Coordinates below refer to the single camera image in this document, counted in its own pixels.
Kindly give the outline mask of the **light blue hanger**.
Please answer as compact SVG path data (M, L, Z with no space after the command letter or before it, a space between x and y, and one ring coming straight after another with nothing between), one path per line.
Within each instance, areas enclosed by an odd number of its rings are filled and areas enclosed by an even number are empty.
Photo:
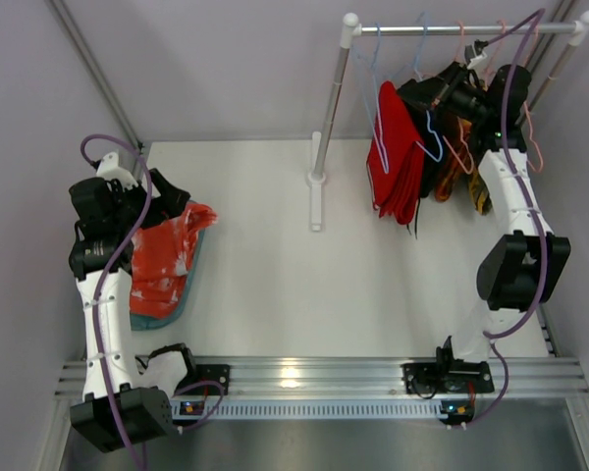
M417 78L418 81L422 81L424 79L424 75L419 70L420 59L422 55L422 51L427 40L428 34L428 27L429 27L429 15L427 12L421 12L420 15L417 17L416 22L422 26L421 32L421 39L416 47L414 55L410 63L404 63L396 72L390 75L391 79L399 78L402 73L407 70L411 69L412 74ZM433 153L427 149L424 144L418 143L418 146L424 151L424 153L430 157L435 163L441 163L444 157L444 150L443 144L440 135L433 129L432 127L432 115L429 111L425 111L426 117L426 130L427 134L430 137L433 137L436 142L436 146L438 151Z
M352 45L356 79L367 114L367 120L372 130L372 137L377 149L378 160L385 175L390 172L388 151L384 143L384 131L381 123L381 108L379 103L380 84L378 83L377 62L382 43L381 26L375 24L376 44L370 57L366 56L357 46Z

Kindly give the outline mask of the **red trousers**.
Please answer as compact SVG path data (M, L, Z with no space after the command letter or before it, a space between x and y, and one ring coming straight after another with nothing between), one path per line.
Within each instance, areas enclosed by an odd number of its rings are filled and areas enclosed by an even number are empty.
M391 82L382 83L378 104L379 114L366 161L372 204L380 217L392 216L398 224L408 225L420 197L423 140Z

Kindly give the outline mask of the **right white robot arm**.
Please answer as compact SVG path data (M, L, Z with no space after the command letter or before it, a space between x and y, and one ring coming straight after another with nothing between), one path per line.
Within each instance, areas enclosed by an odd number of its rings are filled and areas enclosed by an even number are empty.
M399 96L420 111L448 114L471 124L469 150L486 185L502 235L479 265L477 304L432 362L403 368L406 391L423 399L443 393L491 393L487 359L497 340L518 332L552 295L571 252L539 208L528 172L527 146L518 125L532 81L522 66L504 65L488 87L474 71L452 63Z

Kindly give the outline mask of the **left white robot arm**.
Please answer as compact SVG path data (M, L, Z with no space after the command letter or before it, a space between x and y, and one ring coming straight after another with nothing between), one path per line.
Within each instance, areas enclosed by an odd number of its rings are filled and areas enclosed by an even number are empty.
M197 377L184 343L163 346L138 369L132 346L130 293L134 224L159 227L182 213L187 191L152 169L153 188L133 180L93 177L69 190L78 214L69 266L80 293L86 328L82 400L70 409L72 427L102 452L140 444L175 431L170 399Z

